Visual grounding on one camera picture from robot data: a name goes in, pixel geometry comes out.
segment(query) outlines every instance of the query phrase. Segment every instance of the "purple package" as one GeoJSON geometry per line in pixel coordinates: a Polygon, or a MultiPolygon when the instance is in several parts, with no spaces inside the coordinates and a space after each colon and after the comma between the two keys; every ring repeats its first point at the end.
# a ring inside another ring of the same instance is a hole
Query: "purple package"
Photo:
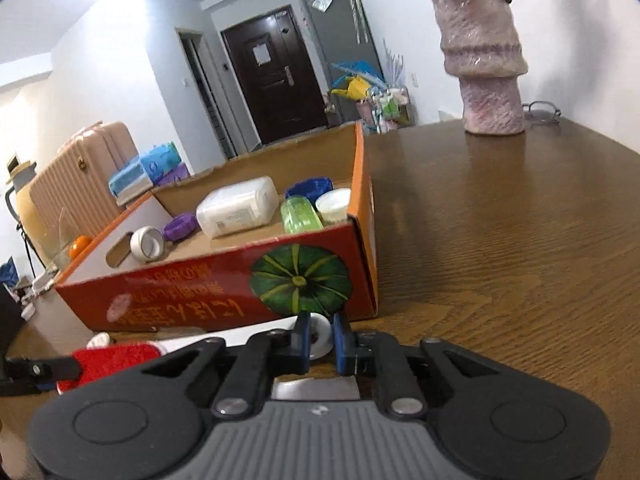
{"type": "Polygon", "coordinates": [[[178,242],[189,236],[199,227],[198,220],[194,213],[182,213],[174,216],[174,219],[164,226],[162,234],[165,240],[178,242]]]}
{"type": "Polygon", "coordinates": [[[169,173],[167,173],[164,177],[162,177],[156,186],[164,186],[165,184],[173,184],[174,182],[180,182],[185,178],[188,178],[189,170],[184,162],[178,164],[175,168],[173,168],[169,173]]]}

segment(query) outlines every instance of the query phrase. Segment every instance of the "green pumpkin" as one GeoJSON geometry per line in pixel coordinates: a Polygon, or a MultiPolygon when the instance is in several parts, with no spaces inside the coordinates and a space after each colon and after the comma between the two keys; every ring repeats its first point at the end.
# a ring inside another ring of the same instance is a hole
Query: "green pumpkin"
{"type": "Polygon", "coordinates": [[[281,316],[317,312],[330,316],[351,297],[344,262],[331,251],[288,244],[263,254],[251,268],[252,292],[281,316]]]}

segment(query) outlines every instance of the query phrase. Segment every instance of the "eyeglasses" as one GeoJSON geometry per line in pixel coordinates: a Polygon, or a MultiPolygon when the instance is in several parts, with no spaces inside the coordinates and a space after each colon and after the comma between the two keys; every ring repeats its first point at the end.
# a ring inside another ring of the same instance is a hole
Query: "eyeglasses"
{"type": "Polygon", "coordinates": [[[555,123],[560,122],[562,112],[550,101],[532,101],[523,103],[525,118],[535,123],[555,123]]]}

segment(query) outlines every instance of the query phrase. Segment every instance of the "orange cardboard box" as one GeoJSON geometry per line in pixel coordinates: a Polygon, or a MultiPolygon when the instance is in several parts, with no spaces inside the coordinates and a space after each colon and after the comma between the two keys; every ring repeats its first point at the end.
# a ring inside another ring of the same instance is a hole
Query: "orange cardboard box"
{"type": "Polygon", "coordinates": [[[212,331],[300,310],[331,315],[344,308],[352,320],[374,317],[377,285],[373,195],[362,129],[354,123],[153,190],[94,239],[60,276],[56,290],[92,330],[212,331]],[[198,232],[152,264],[130,254],[117,267],[107,263],[128,233],[147,225],[162,230],[173,216],[195,211],[212,190],[263,175],[273,179],[281,201],[287,187],[314,176],[351,187],[348,220],[287,235],[276,211],[270,224],[257,229],[214,240],[198,232]]]}

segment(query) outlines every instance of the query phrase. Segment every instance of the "pink suitcase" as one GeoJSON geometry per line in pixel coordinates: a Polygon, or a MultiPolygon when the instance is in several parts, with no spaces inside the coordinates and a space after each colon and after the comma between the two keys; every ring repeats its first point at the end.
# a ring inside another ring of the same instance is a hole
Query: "pink suitcase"
{"type": "Polygon", "coordinates": [[[123,123],[100,121],[69,139],[30,189],[50,235],[58,236],[63,208],[65,233],[95,237],[107,227],[124,210],[116,205],[108,181],[137,154],[123,123]]]}

